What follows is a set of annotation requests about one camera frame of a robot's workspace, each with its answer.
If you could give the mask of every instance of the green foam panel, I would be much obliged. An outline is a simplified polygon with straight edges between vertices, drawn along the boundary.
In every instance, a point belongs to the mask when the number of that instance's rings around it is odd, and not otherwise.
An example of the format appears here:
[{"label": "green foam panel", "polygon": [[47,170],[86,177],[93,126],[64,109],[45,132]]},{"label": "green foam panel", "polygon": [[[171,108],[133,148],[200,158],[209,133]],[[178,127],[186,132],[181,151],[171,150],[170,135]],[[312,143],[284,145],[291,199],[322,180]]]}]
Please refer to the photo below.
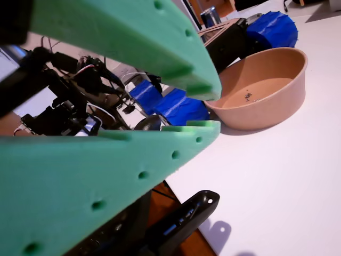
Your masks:
[{"label": "green foam panel", "polygon": [[217,121],[0,137],[0,255],[62,255],[212,143]]},{"label": "green foam panel", "polygon": [[218,100],[216,69],[171,0],[35,0],[31,30],[156,75],[200,100]]}]

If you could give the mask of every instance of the white table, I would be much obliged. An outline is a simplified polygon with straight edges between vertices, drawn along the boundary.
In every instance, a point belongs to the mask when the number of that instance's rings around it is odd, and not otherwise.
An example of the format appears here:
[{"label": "white table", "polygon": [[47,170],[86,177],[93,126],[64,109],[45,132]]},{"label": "white table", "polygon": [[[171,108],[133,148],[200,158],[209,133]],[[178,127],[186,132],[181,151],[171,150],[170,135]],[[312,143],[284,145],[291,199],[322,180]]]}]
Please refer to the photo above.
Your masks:
[{"label": "white table", "polygon": [[341,255],[341,16],[308,18],[294,18],[308,56],[300,110],[260,132],[222,125],[167,178],[181,202],[203,189],[220,194],[200,227],[220,255]]}]

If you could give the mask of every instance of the tan bowl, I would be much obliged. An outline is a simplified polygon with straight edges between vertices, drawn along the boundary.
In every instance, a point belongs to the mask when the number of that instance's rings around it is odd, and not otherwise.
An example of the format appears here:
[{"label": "tan bowl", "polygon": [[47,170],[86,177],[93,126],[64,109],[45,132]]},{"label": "tan bowl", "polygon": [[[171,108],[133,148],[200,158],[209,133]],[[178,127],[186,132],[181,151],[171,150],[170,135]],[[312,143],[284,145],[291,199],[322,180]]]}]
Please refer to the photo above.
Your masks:
[{"label": "tan bowl", "polygon": [[258,52],[222,71],[221,99],[205,104],[233,129],[257,130],[278,124],[304,101],[306,67],[307,56],[298,49]]}]

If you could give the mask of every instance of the blue object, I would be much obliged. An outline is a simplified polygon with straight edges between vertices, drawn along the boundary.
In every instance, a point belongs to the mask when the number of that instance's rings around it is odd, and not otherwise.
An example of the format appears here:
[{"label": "blue object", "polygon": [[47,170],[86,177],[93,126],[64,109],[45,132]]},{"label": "blue object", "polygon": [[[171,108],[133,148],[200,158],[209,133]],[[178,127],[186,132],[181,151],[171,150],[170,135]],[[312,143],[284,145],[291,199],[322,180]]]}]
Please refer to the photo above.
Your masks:
[{"label": "blue object", "polygon": [[209,120],[208,111],[200,100],[186,97],[186,92],[174,89],[155,107],[158,115],[164,116],[172,125],[183,125],[187,121]]},{"label": "blue object", "polygon": [[247,28],[247,36],[266,49],[294,47],[298,31],[289,16],[281,12],[268,12]]},{"label": "blue object", "polygon": [[200,16],[206,28],[222,23],[220,21],[219,14],[214,6],[208,8],[207,10],[204,10],[200,14]]},{"label": "blue object", "polygon": [[147,80],[143,80],[132,89],[130,95],[138,102],[147,115],[154,114],[154,106],[162,99],[161,93]]}]

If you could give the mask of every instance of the bowl rim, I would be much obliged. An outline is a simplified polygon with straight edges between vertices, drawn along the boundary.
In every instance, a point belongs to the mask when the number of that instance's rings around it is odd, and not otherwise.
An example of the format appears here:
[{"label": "bowl rim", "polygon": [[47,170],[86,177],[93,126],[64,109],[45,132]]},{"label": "bowl rim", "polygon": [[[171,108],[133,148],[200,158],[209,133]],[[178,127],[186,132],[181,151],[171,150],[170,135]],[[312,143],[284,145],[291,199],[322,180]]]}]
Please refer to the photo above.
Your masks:
[{"label": "bowl rim", "polygon": [[250,56],[247,56],[245,59],[247,58],[250,58],[252,56],[255,56],[257,54],[262,54],[263,52],[268,52],[268,51],[277,51],[277,50],[283,50],[283,49],[286,49],[286,50],[289,50],[289,51],[296,51],[298,53],[300,53],[303,58],[304,58],[304,65],[301,69],[301,71],[295,76],[295,78],[290,82],[288,83],[286,86],[282,87],[281,89],[279,89],[278,91],[266,96],[265,98],[262,98],[261,100],[258,100],[256,102],[252,102],[251,104],[247,104],[247,105],[242,105],[242,106],[238,106],[238,107],[230,107],[230,108],[221,108],[221,107],[214,107],[210,104],[210,102],[213,102],[213,101],[204,101],[204,103],[211,109],[217,109],[217,110],[230,110],[230,109],[242,109],[242,108],[249,108],[249,107],[252,107],[254,106],[255,104],[260,104],[262,102],[265,102],[265,101],[268,101],[270,98],[272,98],[274,95],[280,93],[281,91],[285,90],[286,88],[290,87],[294,82],[295,82],[295,79],[302,73],[305,72],[306,68],[307,68],[307,65],[308,65],[308,57],[307,55],[301,51],[300,49],[297,49],[297,48],[292,48],[292,47],[278,47],[278,48],[271,48],[271,49],[268,49],[268,50],[265,50],[265,51],[261,51],[261,52],[257,52],[255,54],[252,54]]}]

